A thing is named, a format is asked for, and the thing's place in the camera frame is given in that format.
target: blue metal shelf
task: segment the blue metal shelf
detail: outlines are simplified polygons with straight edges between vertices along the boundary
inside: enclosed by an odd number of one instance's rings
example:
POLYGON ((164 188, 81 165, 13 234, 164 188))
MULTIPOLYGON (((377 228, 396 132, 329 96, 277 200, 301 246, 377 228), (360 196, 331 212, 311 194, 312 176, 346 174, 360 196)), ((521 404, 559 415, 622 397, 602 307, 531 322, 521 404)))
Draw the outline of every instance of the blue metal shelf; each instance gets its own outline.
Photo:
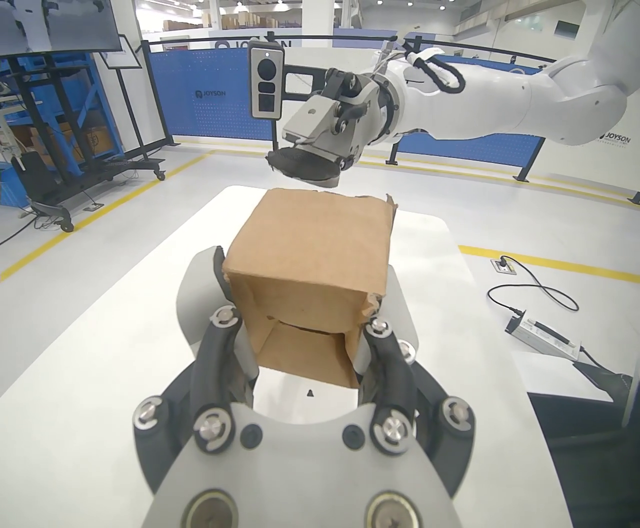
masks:
MULTIPOLYGON (((105 155, 106 157, 123 156, 124 151, 115 120, 111 114, 104 88, 102 87, 98 70, 92 56, 87 53, 58 53, 53 54, 53 58, 56 66, 78 66, 82 68, 78 73, 62 79, 72 109, 78 114, 78 127, 82 129, 89 111, 99 111, 102 120, 107 125, 114 148, 103 152, 95 152, 95 155, 99 157, 105 157, 105 155)), ((44 58, 41 56, 21 57, 19 58, 19 63, 27 71, 37 72, 37 70, 45 67, 44 58)), ((7 61, 0 60, 0 77, 9 73, 10 69, 7 61)), ((38 76, 41 76, 41 74, 34 73, 35 79, 37 79, 38 76)), ((40 102, 38 110, 40 111, 42 119, 53 130, 52 138, 59 146, 60 152, 67 162, 67 170, 72 175, 82 176, 83 171, 74 159, 74 149, 77 148, 76 139, 71 137, 68 142, 57 120, 59 116, 63 115, 63 111, 53 86, 37 86, 32 89, 32 92, 34 99, 40 102)), ((15 113, 5 116, 8 124, 11 126, 33 124, 28 112, 23 110, 19 105, 16 105, 16 107, 17 111, 15 113)))

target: joyson logo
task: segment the joyson logo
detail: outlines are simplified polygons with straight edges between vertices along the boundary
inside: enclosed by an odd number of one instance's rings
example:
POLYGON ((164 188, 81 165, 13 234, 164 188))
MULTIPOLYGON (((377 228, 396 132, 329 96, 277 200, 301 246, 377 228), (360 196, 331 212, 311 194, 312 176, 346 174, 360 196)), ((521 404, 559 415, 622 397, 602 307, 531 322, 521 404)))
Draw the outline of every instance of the joyson logo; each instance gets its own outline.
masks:
POLYGON ((622 136, 620 134, 615 134, 614 132, 607 132, 606 134, 602 134, 598 141, 600 143, 606 143, 608 145, 615 145, 616 147, 625 148, 629 143, 631 143, 631 138, 628 136, 622 136))
POLYGON ((223 90, 196 90, 196 99, 204 99, 205 97, 221 97, 227 93, 223 90))

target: blue perforated wall panel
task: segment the blue perforated wall panel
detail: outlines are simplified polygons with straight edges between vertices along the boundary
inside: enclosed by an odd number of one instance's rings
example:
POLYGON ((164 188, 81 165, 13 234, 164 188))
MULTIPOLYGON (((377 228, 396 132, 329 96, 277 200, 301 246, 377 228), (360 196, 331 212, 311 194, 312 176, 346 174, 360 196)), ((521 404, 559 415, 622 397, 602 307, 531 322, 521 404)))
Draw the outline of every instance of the blue perforated wall panel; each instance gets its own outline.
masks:
MULTIPOLYGON (((497 70, 512 71, 517 68, 519 70, 518 73, 527 75, 540 71, 536 68, 487 60, 455 56, 441 56, 441 58, 446 62, 478 64, 497 70)), ((492 134, 491 136, 474 140, 435 140, 429 134, 419 133, 402 138, 400 145, 398 145, 398 152, 457 157, 459 159, 473 159, 475 161, 488 161, 490 163, 523 167, 529 162, 539 139, 537 136, 525 136, 522 134, 492 134)))
POLYGON ((150 57, 171 134, 271 139, 270 122, 249 112, 246 48, 174 50, 150 57))

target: open cardboard box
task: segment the open cardboard box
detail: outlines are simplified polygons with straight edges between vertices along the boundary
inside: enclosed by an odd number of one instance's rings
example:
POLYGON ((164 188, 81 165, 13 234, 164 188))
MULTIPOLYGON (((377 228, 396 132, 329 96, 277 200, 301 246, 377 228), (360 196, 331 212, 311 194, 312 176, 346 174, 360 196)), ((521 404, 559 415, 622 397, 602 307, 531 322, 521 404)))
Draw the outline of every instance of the open cardboard box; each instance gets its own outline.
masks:
POLYGON ((258 364, 343 387, 362 325, 385 295, 396 205, 272 189, 223 264, 258 364))

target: yellow floor line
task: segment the yellow floor line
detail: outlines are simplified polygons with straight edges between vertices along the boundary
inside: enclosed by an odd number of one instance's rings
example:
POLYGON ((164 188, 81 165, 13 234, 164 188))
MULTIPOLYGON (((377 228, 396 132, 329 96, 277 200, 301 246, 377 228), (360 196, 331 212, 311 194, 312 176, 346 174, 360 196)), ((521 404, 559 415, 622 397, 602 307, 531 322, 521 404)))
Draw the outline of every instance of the yellow floor line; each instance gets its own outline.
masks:
MULTIPOLYGON (((216 143, 215 141, 189 141, 189 140, 181 140, 181 142, 183 143, 193 143, 196 145, 229 145, 229 146, 236 146, 236 147, 257 147, 258 145, 246 145, 243 143, 238 143, 238 142, 234 142, 234 141, 230 141, 230 142, 226 142, 226 143, 216 143)), ((363 154, 363 156, 365 157, 373 157, 376 159, 388 159, 388 156, 379 156, 377 154, 363 154)), ((518 172, 517 171, 508 171, 508 170, 501 170, 501 169, 495 169, 495 168, 481 168, 481 167, 473 167, 473 166, 469 166, 469 165, 456 165, 455 163, 441 163, 438 161, 423 161, 423 160, 419 160, 419 159, 408 159, 408 158, 396 158, 396 161, 402 161, 405 163, 420 163, 420 164, 424 164, 424 165, 437 165, 437 166, 442 166, 442 167, 452 167, 452 168, 458 168, 458 169, 467 169, 467 170, 481 170, 484 172, 495 172, 498 174, 504 174, 507 176, 517 176, 518 172)), ((480 174, 473 174, 473 173, 465 173, 465 175, 468 176, 483 176, 480 174)), ((531 175, 529 177, 530 179, 536 179, 536 180, 542 180, 542 181, 547 181, 547 182, 554 182, 554 183, 561 183, 564 185, 571 185, 573 187, 580 187, 582 189, 589 189, 592 191, 599 191, 599 192, 603 192, 603 193, 607 193, 610 195, 616 195, 616 196, 622 196, 623 198, 628 198, 630 196, 632 196, 633 193, 624 193, 621 191, 611 191, 608 189, 604 189, 601 187, 597 187, 594 185, 588 185, 588 184, 583 184, 583 183, 576 183, 576 182, 569 182, 566 180, 561 180, 558 178, 550 178, 548 176, 539 176, 539 175, 531 175)))
POLYGON ((507 180, 505 178, 500 178, 499 176, 487 176, 487 175, 483 175, 483 174, 469 174, 467 172, 459 172, 459 171, 454 171, 454 170, 444 170, 444 169, 434 169, 434 168, 429 168, 429 167, 414 167, 414 166, 410 166, 410 165, 394 165, 394 166, 389 166, 383 163, 377 163, 375 161, 362 161, 360 160, 358 162, 358 164, 364 164, 364 165, 375 165, 375 166, 379 166, 379 167, 384 167, 387 169, 391 169, 391 170, 419 170, 422 172, 436 172, 436 173, 442 173, 442 174, 455 174, 455 175, 459 175, 459 176, 465 176, 468 178, 477 178, 477 179, 481 179, 481 180, 487 180, 487 181, 498 181, 498 182, 503 182, 503 183, 508 183, 508 184, 514 184, 514 185, 523 185, 526 188, 529 189, 549 189, 549 190, 553 190, 553 191, 562 191, 564 193, 569 193, 569 194, 574 194, 577 196, 584 196, 586 198, 597 198, 599 200, 605 200, 606 202, 611 202, 613 204, 618 204, 618 205, 624 205, 625 207, 633 207, 632 205, 630 205, 630 202, 628 202, 627 200, 618 200, 617 198, 611 198, 610 196, 604 196, 604 195, 597 195, 594 193, 588 193, 586 191, 578 191, 577 189, 570 189, 567 187, 559 187, 557 185, 547 185, 544 183, 534 183, 534 182, 518 182, 516 180, 507 180))
POLYGON ((474 257, 486 257, 487 259, 499 259, 502 255, 509 255, 523 264, 532 264, 533 266, 543 266, 544 268, 561 269, 563 271, 573 271, 575 273, 584 273, 585 275, 593 275, 598 277, 612 278, 615 280, 624 280, 626 282, 635 282, 640 284, 640 275, 635 273, 627 273, 626 271, 616 271, 614 269, 598 268, 597 266, 587 266, 585 264, 576 264, 574 262, 565 262, 563 260, 544 259, 543 257, 533 257, 532 255, 520 255, 518 253, 500 252, 498 250, 489 250, 485 248, 474 248, 473 246, 458 246, 460 252, 465 255, 473 255, 474 257))
MULTIPOLYGON (((210 156, 214 152, 215 152, 215 150, 210 150, 210 151, 202 154, 201 156, 193 158, 192 160, 188 161, 187 163, 184 163, 184 164, 180 165, 176 169, 167 172, 165 174, 165 178, 169 179, 171 176, 175 176, 179 172, 189 168, 192 165, 195 165, 199 161, 202 161, 203 159, 205 159, 206 157, 210 156)), ((148 191, 152 187, 155 187, 159 183, 161 183, 160 180, 153 180, 152 182, 149 182, 147 184, 142 185, 142 187, 139 187, 135 191, 129 193, 126 196, 123 196, 122 198, 119 198, 118 200, 116 200, 112 204, 105 205, 104 207, 101 207, 100 209, 98 209, 98 211, 93 213, 91 216, 89 216, 89 217, 81 220, 77 224, 75 224, 75 229, 74 229, 74 231, 72 233, 64 233, 63 232, 63 233, 60 233, 60 234, 54 236, 52 239, 50 239, 47 242, 45 242, 42 246, 40 246, 36 250, 33 250, 31 253, 29 253, 25 257, 21 258, 20 260, 18 260, 18 262, 16 262, 15 264, 12 264, 8 268, 6 268, 6 270, 4 270, 2 273, 0 273, 0 282, 2 282, 3 280, 8 279, 14 273, 16 273, 18 270, 22 269, 24 266, 26 266, 30 262, 33 262, 35 259, 37 259, 39 256, 41 256, 43 253, 49 251, 52 247, 57 246, 58 244, 60 244, 62 242, 62 240, 66 239, 67 237, 73 236, 73 234, 76 231, 81 230, 84 227, 87 227, 89 224, 91 224, 91 223, 95 222, 96 220, 98 220, 99 218, 103 217, 108 212, 113 211, 117 207, 120 207, 122 204, 126 204, 129 200, 132 200, 136 196, 140 196, 142 193, 144 193, 145 191, 148 191)))

